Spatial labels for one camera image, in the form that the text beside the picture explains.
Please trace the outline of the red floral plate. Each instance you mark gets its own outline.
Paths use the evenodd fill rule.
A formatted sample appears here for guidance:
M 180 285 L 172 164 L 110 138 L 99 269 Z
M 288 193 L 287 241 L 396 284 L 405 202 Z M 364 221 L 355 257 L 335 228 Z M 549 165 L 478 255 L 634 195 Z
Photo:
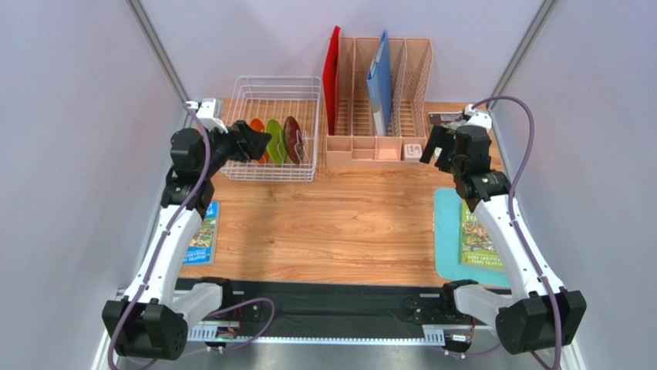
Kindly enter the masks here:
M 293 116 L 288 116 L 284 124 L 285 149 L 290 161 L 300 165 L 305 154 L 301 128 Z

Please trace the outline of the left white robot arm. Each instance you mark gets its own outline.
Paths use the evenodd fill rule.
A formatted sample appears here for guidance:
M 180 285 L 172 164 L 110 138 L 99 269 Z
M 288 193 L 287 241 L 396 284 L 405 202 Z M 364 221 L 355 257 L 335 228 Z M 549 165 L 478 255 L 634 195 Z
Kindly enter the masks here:
M 227 129 L 186 128 L 170 138 L 172 166 L 160 200 L 157 231 L 136 277 L 118 301 L 102 311 L 114 355 L 178 359 L 189 330 L 217 311 L 231 295 L 226 279 L 202 278 L 175 298 L 177 279 L 194 235 L 206 216 L 214 186 L 211 177 L 228 161 L 263 157 L 272 135 L 238 120 Z

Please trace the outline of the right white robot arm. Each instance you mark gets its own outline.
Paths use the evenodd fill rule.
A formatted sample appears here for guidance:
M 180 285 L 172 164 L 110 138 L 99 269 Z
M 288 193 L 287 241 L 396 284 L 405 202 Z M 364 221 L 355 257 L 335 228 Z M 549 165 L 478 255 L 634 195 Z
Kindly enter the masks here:
M 569 291 L 547 266 L 522 217 L 505 173 L 491 168 L 491 139 L 481 126 L 434 126 L 421 162 L 436 149 L 436 168 L 450 173 L 456 192 L 482 223 L 500 255 L 510 298 L 471 279 L 443 286 L 443 313 L 453 320 L 476 318 L 492 326 L 511 355 L 551 349 L 555 362 L 574 340 L 587 308 L 580 291 Z

